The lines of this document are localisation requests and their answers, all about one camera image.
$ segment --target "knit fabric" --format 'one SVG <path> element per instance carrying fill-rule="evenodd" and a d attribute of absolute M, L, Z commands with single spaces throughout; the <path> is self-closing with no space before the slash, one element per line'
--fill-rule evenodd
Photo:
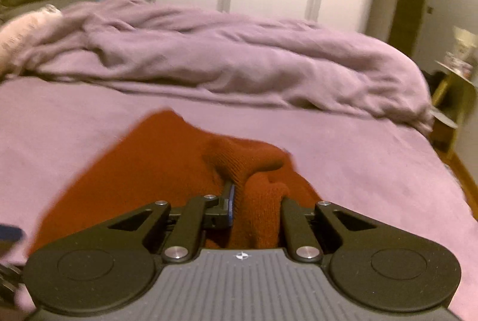
<path fill-rule="evenodd" d="M 312 207 L 320 198 L 279 148 L 215 135 L 173 111 L 146 118 L 81 175 L 44 217 L 30 253 L 43 245 L 157 200 L 184 206 L 194 196 L 236 185 L 234 225 L 206 246 L 278 246 L 281 200 Z"/>

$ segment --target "mattress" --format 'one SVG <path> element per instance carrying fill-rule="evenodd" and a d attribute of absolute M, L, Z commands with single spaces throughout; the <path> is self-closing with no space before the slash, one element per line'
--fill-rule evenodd
<path fill-rule="evenodd" d="M 389 119 L 317 109 L 125 94 L 37 77 L 5 81 L 0 219 L 26 233 L 5 259 L 24 262 L 42 215 L 68 184 L 140 119 L 164 108 L 207 131 L 283 148 L 324 199 L 450 249 L 463 272 L 450 310 L 478 320 L 478 223 L 426 138 Z"/>

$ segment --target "white patterned pillow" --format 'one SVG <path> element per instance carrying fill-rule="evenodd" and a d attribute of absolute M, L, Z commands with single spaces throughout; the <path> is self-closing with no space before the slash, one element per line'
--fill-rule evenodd
<path fill-rule="evenodd" d="M 38 11 L 16 17 L 0 27 L 0 78 L 8 73 L 10 61 L 21 50 L 27 36 L 61 17 L 60 10 L 48 4 Z"/>

